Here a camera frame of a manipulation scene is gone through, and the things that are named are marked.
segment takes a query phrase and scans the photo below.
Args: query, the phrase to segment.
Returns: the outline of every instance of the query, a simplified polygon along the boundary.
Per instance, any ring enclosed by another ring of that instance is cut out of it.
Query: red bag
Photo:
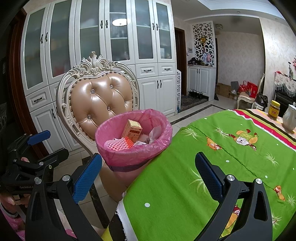
[[[247,84],[247,94],[251,98],[256,98],[257,91],[258,91],[258,86],[251,83],[251,82],[248,82],[248,84]]]
[[[248,90],[247,85],[244,85],[245,80],[243,81],[243,84],[239,86],[238,92],[246,92]]]

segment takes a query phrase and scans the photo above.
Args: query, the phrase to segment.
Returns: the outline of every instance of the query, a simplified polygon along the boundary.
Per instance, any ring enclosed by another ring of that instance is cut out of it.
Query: silver screw
[[[256,178],[256,182],[257,182],[258,184],[262,184],[262,180],[261,180],[260,178]]]
[[[228,179],[229,181],[233,181],[233,180],[235,179],[235,177],[232,176],[232,175],[228,175],[228,176],[227,176],[227,179]]]
[[[34,178],[35,184],[39,185],[40,183],[42,183],[42,179],[40,179],[39,177],[35,177]]]
[[[69,175],[65,175],[65,176],[63,176],[63,178],[62,178],[62,180],[63,181],[69,181],[70,180],[70,176]]]

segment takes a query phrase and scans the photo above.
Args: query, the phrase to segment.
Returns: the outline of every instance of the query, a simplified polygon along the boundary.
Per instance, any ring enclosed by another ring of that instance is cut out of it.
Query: cabinet handle
[[[40,97],[39,99],[36,99],[36,100],[34,100],[33,102],[34,103],[38,103],[39,101],[41,101],[43,98],[42,97]]]
[[[54,109],[52,108],[52,116],[55,118],[55,116],[54,116]]]

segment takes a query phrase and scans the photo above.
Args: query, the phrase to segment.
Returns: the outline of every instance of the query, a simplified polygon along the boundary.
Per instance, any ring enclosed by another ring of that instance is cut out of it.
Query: smoke detector
[[[215,27],[216,27],[216,29],[223,29],[223,25],[219,24],[219,23],[216,23]]]

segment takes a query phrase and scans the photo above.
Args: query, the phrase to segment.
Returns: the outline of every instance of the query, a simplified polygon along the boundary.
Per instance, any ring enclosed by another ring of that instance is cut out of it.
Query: white teapot
[[[296,127],[296,104],[289,105],[288,109],[283,115],[283,126],[289,131],[293,131]]]

